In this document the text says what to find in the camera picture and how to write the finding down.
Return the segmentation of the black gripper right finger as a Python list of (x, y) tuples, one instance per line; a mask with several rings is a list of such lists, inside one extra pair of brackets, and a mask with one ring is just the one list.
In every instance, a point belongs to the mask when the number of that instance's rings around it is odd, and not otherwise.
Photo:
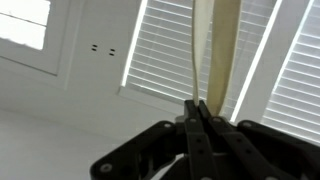
[(226, 166), (238, 172), (239, 180), (320, 180), (320, 148), (288, 134), (242, 120), (232, 126), (223, 117), (212, 116), (203, 101), (204, 118), (214, 148), (226, 151)]

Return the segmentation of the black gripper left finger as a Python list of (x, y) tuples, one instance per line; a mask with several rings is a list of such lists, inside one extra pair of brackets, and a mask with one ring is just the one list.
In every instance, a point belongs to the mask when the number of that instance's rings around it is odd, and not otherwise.
[(151, 180), (172, 164), (167, 180), (214, 180), (214, 160), (201, 116), (203, 101), (196, 107), (185, 102), (183, 122), (159, 121), (97, 160), (91, 180)]

